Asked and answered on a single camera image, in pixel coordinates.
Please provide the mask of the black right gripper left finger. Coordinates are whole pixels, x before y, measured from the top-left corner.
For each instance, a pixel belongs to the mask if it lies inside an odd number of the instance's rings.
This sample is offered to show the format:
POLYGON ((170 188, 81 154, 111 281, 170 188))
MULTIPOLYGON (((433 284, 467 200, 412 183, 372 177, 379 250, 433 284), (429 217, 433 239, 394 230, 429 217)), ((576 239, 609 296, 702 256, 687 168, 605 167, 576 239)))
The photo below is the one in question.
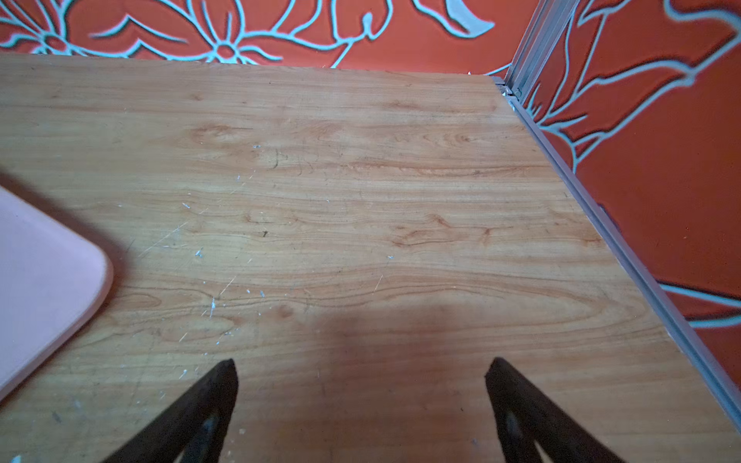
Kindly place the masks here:
POLYGON ((232 359, 215 365, 107 462, 217 462, 237 402, 232 359))

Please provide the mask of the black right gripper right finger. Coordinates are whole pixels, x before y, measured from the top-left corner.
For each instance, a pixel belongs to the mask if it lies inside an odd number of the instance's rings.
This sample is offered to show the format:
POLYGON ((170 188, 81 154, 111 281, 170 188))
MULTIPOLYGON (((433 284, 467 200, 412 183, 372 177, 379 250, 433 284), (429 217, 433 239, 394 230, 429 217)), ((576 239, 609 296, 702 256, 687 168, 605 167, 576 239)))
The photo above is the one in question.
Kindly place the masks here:
POLYGON ((505 461, 621 461, 506 359, 496 357, 484 380, 505 461))

